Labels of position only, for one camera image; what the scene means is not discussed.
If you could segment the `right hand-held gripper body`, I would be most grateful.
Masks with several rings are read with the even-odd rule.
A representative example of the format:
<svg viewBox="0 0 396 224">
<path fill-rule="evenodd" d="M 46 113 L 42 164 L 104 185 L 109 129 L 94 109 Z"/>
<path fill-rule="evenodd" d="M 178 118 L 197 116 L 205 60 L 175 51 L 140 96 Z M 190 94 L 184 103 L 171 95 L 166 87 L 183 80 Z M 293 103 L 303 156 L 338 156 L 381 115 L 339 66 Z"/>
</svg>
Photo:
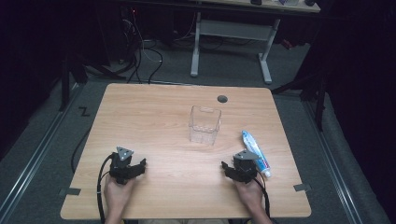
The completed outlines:
<svg viewBox="0 0 396 224">
<path fill-rule="evenodd" d="M 255 160 L 259 158 L 253 152 L 242 150 L 233 156 L 234 174 L 233 179 L 238 182 L 250 182 L 257 176 Z"/>
</svg>

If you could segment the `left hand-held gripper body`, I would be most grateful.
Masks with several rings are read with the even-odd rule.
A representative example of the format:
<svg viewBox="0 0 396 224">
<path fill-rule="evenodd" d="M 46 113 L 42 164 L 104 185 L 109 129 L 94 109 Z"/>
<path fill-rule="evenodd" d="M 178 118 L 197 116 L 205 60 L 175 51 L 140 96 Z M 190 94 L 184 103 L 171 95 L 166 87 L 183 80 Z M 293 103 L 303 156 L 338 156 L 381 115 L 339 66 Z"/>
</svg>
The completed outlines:
<svg viewBox="0 0 396 224">
<path fill-rule="evenodd" d="M 130 165 L 134 152 L 125 147 L 116 147 L 117 152 L 112 154 L 109 174 L 118 184 L 125 185 L 135 178 L 134 168 Z"/>
</svg>

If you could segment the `blue and white toothpaste tube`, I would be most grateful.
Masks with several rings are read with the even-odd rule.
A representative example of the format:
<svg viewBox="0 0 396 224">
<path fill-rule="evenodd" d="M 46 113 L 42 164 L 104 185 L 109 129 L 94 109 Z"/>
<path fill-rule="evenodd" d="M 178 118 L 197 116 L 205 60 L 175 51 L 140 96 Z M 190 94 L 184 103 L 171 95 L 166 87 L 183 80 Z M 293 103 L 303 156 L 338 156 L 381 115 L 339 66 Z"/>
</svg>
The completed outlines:
<svg viewBox="0 0 396 224">
<path fill-rule="evenodd" d="M 264 174 L 266 177 L 271 177 L 271 167 L 268 160 L 262 153 L 262 149 L 257 144 L 255 138 L 247 131 L 242 131 L 242 139 L 246 146 L 246 149 L 258 156 L 255 163 L 258 167 L 260 173 Z"/>
</svg>

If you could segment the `clear plastic container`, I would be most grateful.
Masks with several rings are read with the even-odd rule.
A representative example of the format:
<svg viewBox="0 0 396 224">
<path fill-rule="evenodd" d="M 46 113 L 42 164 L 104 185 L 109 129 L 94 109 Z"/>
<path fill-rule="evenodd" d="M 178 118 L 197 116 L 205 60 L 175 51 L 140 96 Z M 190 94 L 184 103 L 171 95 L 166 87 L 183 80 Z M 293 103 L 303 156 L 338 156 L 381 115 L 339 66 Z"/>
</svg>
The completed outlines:
<svg viewBox="0 0 396 224">
<path fill-rule="evenodd" d="M 191 108 L 190 141 L 213 146 L 220 127 L 219 109 L 194 105 Z"/>
</svg>

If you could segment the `black tripod stand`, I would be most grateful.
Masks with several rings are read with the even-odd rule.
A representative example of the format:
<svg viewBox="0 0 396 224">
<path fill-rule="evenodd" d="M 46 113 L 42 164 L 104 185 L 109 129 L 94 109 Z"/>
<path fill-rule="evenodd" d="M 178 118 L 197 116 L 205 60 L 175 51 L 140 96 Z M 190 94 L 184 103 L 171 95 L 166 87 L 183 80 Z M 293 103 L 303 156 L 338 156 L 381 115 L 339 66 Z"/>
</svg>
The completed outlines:
<svg viewBox="0 0 396 224">
<path fill-rule="evenodd" d="M 311 75 L 301 77 L 289 82 L 283 86 L 271 90 L 272 94 L 293 89 L 300 89 L 300 99 L 302 101 L 316 101 L 314 109 L 314 122 L 317 128 L 322 131 L 322 116 L 325 109 L 324 100 L 327 86 L 328 73 L 324 69 L 319 69 Z"/>
<path fill-rule="evenodd" d="M 85 71 L 86 65 L 99 71 L 105 77 L 123 79 L 123 77 L 119 76 L 116 72 L 112 72 L 99 63 L 89 60 L 80 54 L 66 54 L 62 60 L 62 98 L 60 111 L 65 111 L 70 102 L 70 77 L 73 77 L 77 84 L 85 84 L 88 81 L 88 76 Z"/>
</svg>

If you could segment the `white-framed desk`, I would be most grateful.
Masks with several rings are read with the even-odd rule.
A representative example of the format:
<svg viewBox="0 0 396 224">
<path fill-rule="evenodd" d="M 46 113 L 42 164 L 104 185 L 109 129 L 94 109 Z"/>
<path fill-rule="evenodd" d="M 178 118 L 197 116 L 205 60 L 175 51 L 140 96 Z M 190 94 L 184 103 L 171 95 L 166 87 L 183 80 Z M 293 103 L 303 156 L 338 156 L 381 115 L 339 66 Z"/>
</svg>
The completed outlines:
<svg viewBox="0 0 396 224">
<path fill-rule="evenodd" d="M 196 11 L 194 47 L 191 59 L 191 76 L 199 75 L 200 39 L 202 35 L 230 37 L 264 41 L 266 46 L 258 54 L 263 80 L 272 83 L 267 57 L 276 37 L 278 26 L 283 16 L 317 16 L 321 11 L 315 3 L 312 7 L 304 0 L 262 0 L 260 6 L 250 4 L 250 0 L 126 0 L 143 7 L 161 7 L 166 9 L 190 9 Z M 227 14 L 231 16 L 273 16 L 269 25 L 252 24 L 242 21 L 221 19 L 203 19 L 202 13 Z"/>
</svg>

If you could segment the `metal floor rail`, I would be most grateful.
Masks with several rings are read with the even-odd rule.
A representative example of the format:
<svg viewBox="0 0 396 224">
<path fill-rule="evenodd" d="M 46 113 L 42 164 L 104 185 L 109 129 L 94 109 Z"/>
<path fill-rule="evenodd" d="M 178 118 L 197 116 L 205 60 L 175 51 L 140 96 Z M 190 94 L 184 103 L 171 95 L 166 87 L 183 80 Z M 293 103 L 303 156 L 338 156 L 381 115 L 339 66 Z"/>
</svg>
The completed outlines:
<svg viewBox="0 0 396 224">
<path fill-rule="evenodd" d="M 60 130 L 70 105 L 84 88 L 73 84 L 70 99 L 61 107 L 63 91 L 56 87 L 53 94 L 31 118 L 10 152 L 0 162 L 0 224 L 7 224 L 24 192 L 47 155 L 54 136 Z"/>
<path fill-rule="evenodd" d="M 318 125 L 316 124 L 315 113 L 312 108 L 312 105 L 307 102 L 302 102 L 302 105 L 304 107 L 305 113 L 309 117 L 311 126 L 313 127 L 316 136 L 319 140 L 320 148 L 323 154 L 323 159 L 325 161 L 326 167 L 332 179 L 338 198 L 344 208 L 349 224 L 363 224 L 361 215 L 356 207 L 356 204 L 345 182 L 345 179 L 343 178 L 342 173 L 340 172 L 340 169 L 332 154 L 329 143 L 323 131 L 321 131 L 318 128 Z"/>
</svg>

